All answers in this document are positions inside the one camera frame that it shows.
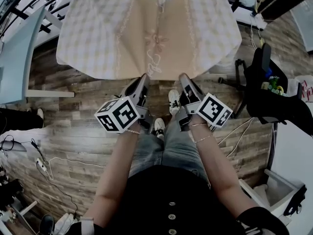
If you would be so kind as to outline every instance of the office chair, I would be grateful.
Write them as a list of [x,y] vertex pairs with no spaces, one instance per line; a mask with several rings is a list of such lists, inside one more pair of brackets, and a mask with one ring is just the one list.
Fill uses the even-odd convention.
[[270,54],[270,46],[264,44],[262,49],[255,50],[250,67],[246,67],[244,60],[236,60],[236,71],[238,71],[240,65],[244,67],[246,86],[240,83],[230,83],[221,77],[219,78],[219,83],[230,85],[244,92],[244,99],[238,111],[233,113],[232,118],[237,118],[246,106],[248,113],[252,117],[257,117],[262,124],[278,122],[287,124],[285,121],[288,120],[313,137],[313,117],[306,103],[301,100],[302,86],[300,83],[297,95],[292,97],[285,97],[261,89],[262,83],[268,81],[268,74],[279,77],[279,85],[285,92],[288,89],[286,75],[270,59]]

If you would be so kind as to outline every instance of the black shirt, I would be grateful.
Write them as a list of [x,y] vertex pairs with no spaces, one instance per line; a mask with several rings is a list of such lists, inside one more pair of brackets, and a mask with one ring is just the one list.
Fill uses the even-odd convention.
[[[251,208],[235,220],[203,179],[162,165],[129,178],[110,224],[104,229],[94,227],[95,235],[248,234],[255,229],[288,234],[283,223],[261,207]],[[81,223],[73,224],[67,235],[80,234],[80,230]]]

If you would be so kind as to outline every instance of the shoe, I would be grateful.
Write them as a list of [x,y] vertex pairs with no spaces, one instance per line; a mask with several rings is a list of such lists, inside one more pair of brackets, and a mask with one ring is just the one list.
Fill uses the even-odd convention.
[[168,99],[170,101],[170,113],[173,115],[179,111],[179,93],[177,90],[170,90],[168,93]]
[[162,138],[164,137],[164,129],[165,129],[165,123],[163,119],[157,118],[155,120],[155,131],[156,131],[156,137]]
[[37,115],[40,116],[44,120],[44,112],[42,111],[42,109],[39,108],[37,110]]

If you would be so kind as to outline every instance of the checkered tablecloth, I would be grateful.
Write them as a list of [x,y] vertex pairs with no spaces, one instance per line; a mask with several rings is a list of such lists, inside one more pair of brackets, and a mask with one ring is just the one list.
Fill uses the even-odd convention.
[[240,43],[227,0],[72,0],[57,61],[100,79],[177,80],[229,63]]

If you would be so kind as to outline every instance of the denim shorts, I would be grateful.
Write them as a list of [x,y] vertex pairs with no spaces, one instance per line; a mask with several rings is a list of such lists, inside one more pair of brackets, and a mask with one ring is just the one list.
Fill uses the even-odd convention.
[[208,182],[195,143],[188,132],[180,131],[177,121],[165,129],[164,141],[152,134],[140,134],[129,176],[154,165],[189,170]]

